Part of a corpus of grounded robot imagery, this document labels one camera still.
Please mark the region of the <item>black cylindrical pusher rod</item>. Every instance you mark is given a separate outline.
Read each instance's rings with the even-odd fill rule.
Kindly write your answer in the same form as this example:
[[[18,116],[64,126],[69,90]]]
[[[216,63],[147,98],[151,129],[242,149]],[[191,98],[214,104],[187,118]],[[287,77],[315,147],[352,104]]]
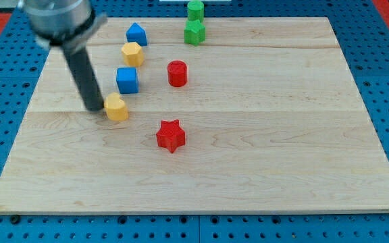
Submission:
[[[102,110],[103,96],[86,48],[77,51],[64,49],[63,54],[85,108],[88,111]]]

